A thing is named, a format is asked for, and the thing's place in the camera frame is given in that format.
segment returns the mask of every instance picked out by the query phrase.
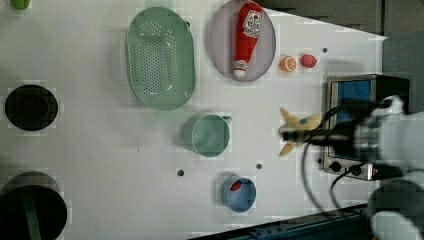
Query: green object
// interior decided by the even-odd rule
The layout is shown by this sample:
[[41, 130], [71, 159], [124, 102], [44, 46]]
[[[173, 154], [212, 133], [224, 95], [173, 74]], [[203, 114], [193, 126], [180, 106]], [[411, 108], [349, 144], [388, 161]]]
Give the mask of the green object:
[[216, 157], [228, 146], [231, 117], [205, 115], [191, 118], [184, 126], [184, 141], [205, 157]]
[[29, 6], [30, 0], [10, 0], [10, 3], [17, 10], [25, 10]]
[[166, 8], [140, 12], [127, 33], [130, 85], [147, 106], [174, 110], [196, 85], [193, 36], [187, 23]]

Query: blue bowl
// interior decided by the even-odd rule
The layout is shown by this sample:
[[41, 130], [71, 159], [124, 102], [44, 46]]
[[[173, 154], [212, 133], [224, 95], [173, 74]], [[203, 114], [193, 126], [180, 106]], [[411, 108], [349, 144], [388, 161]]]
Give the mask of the blue bowl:
[[[240, 181], [241, 187], [231, 190], [231, 186], [237, 181]], [[222, 184], [221, 198], [224, 204], [234, 212], [246, 212], [256, 199], [255, 184], [247, 178], [230, 177]]]

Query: toy orange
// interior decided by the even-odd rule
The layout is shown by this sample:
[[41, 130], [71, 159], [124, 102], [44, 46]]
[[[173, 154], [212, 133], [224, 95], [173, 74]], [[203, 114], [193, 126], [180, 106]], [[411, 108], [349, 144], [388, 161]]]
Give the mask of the toy orange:
[[293, 72], [296, 70], [296, 59], [291, 56], [287, 56], [281, 60], [281, 69], [284, 72]]

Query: yellow object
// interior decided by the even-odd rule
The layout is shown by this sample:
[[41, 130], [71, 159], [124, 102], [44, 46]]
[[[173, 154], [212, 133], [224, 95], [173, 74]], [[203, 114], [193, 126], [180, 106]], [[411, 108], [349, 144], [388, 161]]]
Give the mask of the yellow object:
[[[286, 124], [280, 127], [280, 133], [286, 132], [290, 128], [300, 131], [314, 130], [321, 124], [322, 121], [320, 114], [315, 114], [299, 120], [296, 116], [289, 113], [284, 108], [280, 108], [280, 113], [286, 121]], [[295, 147], [300, 147], [302, 145], [303, 143], [288, 142], [281, 150], [280, 157], [284, 157], [285, 155], [289, 154]]]
[[296, 59], [291, 56], [287, 56], [281, 60], [281, 69], [284, 72], [293, 72], [296, 70]]

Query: green colander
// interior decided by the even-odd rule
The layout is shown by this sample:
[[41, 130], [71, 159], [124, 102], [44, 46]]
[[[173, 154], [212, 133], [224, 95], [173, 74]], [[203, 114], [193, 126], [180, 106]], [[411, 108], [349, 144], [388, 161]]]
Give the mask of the green colander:
[[193, 36], [166, 8], [140, 12], [127, 33], [130, 85], [147, 106], [168, 111], [184, 105], [196, 85]]

